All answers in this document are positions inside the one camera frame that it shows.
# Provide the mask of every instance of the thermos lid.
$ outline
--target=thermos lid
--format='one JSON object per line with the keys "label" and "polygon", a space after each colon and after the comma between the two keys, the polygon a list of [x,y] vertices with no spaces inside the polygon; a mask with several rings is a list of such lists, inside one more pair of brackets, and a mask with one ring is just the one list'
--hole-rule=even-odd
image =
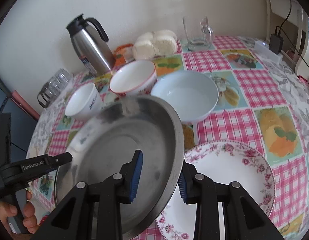
{"label": "thermos lid", "polygon": [[67,25],[66,29],[69,31],[70,37],[72,37],[87,25],[88,23],[84,20],[83,14],[80,14]]}

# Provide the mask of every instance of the metal screw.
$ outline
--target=metal screw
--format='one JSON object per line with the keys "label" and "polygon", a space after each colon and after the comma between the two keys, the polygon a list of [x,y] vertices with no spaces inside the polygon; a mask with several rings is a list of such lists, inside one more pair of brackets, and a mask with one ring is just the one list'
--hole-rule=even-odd
{"label": "metal screw", "polygon": [[122,174],[121,173],[115,173],[114,175],[112,175],[112,177],[114,179],[121,179],[122,178]]}
{"label": "metal screw", "polygon": [[77,188],[84,188],[85,186],[86,184],[83,181],[77,183]]}
{"label": "metal screw", "polygon": [[231,183],[231,185],[232,185],[232,187],[234,187],[234,188],[239,188],[239,187],[240,187],[240,183],[239,183],[238,181],[233,181],[233,182]]}
{"label": "metal screw", "polygon": [[203,180],[205,178],[205,176],[203,174],[201,174],[201,173],[198,173],[198,174],[195,175],[195,178],[197,180]]}

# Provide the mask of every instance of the wall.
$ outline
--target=wall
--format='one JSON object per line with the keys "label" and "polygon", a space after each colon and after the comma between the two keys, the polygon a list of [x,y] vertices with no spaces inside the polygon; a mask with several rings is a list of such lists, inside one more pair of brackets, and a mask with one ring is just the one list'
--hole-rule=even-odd
{"label": "wall", "polygon": [[145,31],[184,35],[182,16],[207,15],[216,35],[266,36],[265,0],[18,0],[0,26],[0,77],[38,112],[37,93],[59,68],[83,69],[66,25],[95,17],[109,46],[133,42]]}

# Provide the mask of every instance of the glass mug handle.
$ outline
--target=glass mug handle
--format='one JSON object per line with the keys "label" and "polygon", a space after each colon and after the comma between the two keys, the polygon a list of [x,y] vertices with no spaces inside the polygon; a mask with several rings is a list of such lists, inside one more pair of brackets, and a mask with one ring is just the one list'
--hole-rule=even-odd
{"label": "glass mug handle", "polygon": [[206,41],[211,45],[214,40],[214,33],[212,28],[205,21],[201,22],[201,31],[204,33]]}

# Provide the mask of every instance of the charger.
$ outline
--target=charger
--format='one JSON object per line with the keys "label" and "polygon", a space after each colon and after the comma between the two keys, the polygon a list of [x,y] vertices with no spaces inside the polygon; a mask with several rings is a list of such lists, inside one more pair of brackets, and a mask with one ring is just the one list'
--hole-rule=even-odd
{"label": "charger", "polygon": [[270,36],[270,42],[269,42],[269,49],[275,53],[279,54],[282,50],[282,45],[284,44],[283,37],[280,36],[280,34],[277,34],[277,29],[275,33],[272,33]]}

